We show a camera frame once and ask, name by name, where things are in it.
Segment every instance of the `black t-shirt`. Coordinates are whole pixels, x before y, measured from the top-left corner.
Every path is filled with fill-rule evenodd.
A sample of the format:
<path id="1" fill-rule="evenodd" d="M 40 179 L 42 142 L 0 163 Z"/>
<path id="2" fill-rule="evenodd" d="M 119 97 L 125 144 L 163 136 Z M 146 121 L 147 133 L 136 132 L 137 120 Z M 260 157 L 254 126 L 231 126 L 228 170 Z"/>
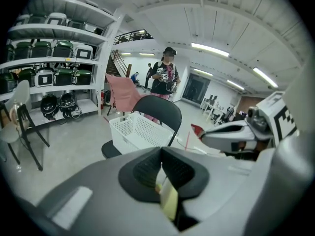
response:
<path id="1" fill-rule="evenodd" d="M 152 67 L 149 68 L 148 72 L 147 72 L 147 78 L 152 76 Z"/>
<path id="2" fill-rule="evenodd" d="M 176 67 L 173 67 L 173 64 L 170 64 L 171 68 L 173 69 L 173 73 L 175 73 L 174 78 L 178 76 L 178 72 L 176 70 Z M 156 62 L 153 66 L 153 70 L 151 72 L 152 75 L 155 75 L 157 73 L 158 68 L 163 68 L 167 70 L 167 66 L 162 62 L 160 66 L 158 66 L 158 62 Z M 172 80 L 169 82 L 161 82 L 159 79 L 153 80 L 151 93 L 157 93 L 157 94 L 171 94 L 172 93 Z"/>

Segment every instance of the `concrete floor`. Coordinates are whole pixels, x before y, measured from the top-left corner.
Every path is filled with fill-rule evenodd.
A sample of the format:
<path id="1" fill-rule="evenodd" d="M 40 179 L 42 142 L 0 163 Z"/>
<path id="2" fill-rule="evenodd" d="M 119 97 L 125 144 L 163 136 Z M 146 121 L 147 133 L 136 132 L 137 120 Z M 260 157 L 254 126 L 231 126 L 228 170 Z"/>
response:
<path id="1" fill-rule="evenodd" d="M 138 90 L 140 93 L 149 93 L 143 89 Z M 175 104 L 182 112 L 183 121 L 172 146 L 181 149 L 186 147 L 187 151 L 210 156 L 223 156 L 218 150 L 202 144 L 191 129 L 191 123 L 200 125 L 204 129 L 213 127 L 210 122 L 206 123 L 206 117 L 202 116 L 201 110 L 183 101 Z M 70 121 L 63 125 L 60 125 L 63 120 L 59 120 L 40 126 L 40 132 L 50 147 L 46 147 L 36 133 L 30 132 L 28 138 L 34 153 L 43 165 L 42 172 L 37 170 L 30 153 L 19 141 L 13 144 L 13 148 L 21 161 L 20 169 L 7 145 L 1 143 L 0 149 L 7 157 L 7 162 L 1 161 L 1 169 L 12 191 L 36 205 L 59 183 L 84 167 L 96 161 L 105 160 L 101 147 L 112 138 L 108 120 L 122 115 L 112 110 L 107 116 L 107 111 L 108 107 L 105 107 L 102 116 L 90 113 L 77 121 Z"/>

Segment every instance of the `staircase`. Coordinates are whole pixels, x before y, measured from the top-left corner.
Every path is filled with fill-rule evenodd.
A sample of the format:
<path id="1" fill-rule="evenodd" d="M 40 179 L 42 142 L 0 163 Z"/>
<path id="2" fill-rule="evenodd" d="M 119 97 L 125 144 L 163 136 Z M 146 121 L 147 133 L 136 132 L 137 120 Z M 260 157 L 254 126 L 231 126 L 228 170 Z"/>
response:
<path id="1" fill-rule="evenodd" d="M 106 73 L 117 76 L 117 77 L 121 77 L 111 56 L 109 56 L 109 59 L 108 59 Z"/>
<path id="2" fill-rule="evenodd" d="M 111 51 L 108 59 L 106 73 L 117 77 L 129 78 L 131 71 L 131 64 L 125 65 L 122 57 L 119 55 L 118 50 Z"/>

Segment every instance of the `white laundry basket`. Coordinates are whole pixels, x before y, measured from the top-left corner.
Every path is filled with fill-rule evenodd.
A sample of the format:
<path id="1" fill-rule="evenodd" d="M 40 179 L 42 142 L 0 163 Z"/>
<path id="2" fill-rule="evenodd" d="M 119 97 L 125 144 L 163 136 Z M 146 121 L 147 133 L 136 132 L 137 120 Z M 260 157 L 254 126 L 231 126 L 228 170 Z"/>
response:
<path id="1" fill-rule="evenodd" d="M 173 132 L 138 113 L 109 121 L 113 144 L 121 154 L 136 150 L 167 146 Z"/>

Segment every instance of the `fire extinguisher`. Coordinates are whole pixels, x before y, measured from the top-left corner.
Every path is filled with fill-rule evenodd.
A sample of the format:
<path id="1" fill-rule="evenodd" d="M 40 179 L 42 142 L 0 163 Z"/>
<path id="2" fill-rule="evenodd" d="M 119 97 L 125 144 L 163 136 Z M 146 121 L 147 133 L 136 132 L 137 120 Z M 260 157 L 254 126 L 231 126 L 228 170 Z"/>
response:
<path id="1" fill-rule="evenodd" d="M 103 109 L 104 108 L 104 90 L 102 90 L 102 92 L 100 93 L 100 108 Z"/>

